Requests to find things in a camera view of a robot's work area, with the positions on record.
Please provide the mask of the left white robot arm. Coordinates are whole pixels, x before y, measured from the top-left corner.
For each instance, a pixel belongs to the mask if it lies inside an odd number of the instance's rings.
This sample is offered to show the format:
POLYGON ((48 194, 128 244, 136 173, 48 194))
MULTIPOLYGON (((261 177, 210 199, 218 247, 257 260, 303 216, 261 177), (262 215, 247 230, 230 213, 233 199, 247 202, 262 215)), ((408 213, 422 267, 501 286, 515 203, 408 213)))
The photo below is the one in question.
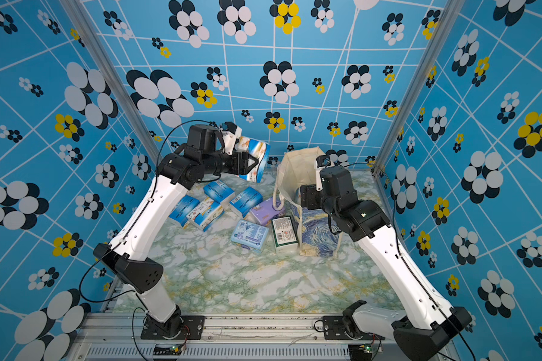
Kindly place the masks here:
POLYGON ((181 309, 170 298, 161 278, 164 268, 149 258, 152 244, 174 208, 207 175, 246 175, 259 163, 235 146, 242 129, 232 122, 222 127, 197 121, 188 140, 157 165, 149 191, 123 229, 93 255, 110 269, 146 311, 144 339, 174 339, 186 330, 181 309))

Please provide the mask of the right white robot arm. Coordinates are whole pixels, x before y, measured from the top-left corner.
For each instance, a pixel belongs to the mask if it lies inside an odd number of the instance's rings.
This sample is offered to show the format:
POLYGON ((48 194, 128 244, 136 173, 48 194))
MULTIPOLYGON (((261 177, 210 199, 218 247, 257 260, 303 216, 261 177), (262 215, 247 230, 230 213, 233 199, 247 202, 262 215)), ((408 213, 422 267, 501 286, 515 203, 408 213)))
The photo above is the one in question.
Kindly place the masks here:
POLYGON ((316 183, 300 188, 301 205, 328 215, 329 230, 345 233, 375 262, 399 298, 403 312, 377 308, 360 300, 343 312, 348 338, 394 341, 410 360, 430 360, 462 334, 471 321, 463 307, 444 298, 400 243, 393 222, 371 200, 360 200, 349 171, 316 158, 316 183))

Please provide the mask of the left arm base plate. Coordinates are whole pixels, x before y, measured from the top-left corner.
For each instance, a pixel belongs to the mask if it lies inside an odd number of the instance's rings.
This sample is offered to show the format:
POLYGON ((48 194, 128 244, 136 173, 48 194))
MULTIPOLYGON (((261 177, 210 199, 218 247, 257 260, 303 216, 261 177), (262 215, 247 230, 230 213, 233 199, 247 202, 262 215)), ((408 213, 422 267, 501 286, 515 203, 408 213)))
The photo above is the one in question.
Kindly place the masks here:
POLYGON ((205 316, 177 316, 171 317, 165 323, 159 323, 147 316, 143 323, 143 340, 200 340, 205 327, 205 316))

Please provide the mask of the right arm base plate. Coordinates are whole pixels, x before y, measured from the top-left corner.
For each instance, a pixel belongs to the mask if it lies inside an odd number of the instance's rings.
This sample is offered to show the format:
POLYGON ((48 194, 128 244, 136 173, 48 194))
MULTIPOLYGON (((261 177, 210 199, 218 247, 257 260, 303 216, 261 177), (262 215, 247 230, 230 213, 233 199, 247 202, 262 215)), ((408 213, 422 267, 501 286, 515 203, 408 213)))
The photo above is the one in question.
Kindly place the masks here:
POLYGON ((379 341, 385 337, 371 332, 361 332, 351 326, 343 316, 325 315, 321 319, 321 331, 326 341, 379 341))

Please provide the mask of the cream canvas tote bag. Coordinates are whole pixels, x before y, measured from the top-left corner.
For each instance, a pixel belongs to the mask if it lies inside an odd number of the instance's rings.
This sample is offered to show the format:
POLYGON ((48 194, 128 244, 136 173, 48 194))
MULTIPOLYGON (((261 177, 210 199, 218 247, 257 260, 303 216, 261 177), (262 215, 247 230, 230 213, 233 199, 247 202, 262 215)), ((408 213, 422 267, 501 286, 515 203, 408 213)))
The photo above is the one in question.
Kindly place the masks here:
POLYGON ((277 168, 273 200, 291 212, 300 255, 331 258, 337 255, 342 236, 322 210, 322 160, 330 159, 318 147, 286 153, 277 168))

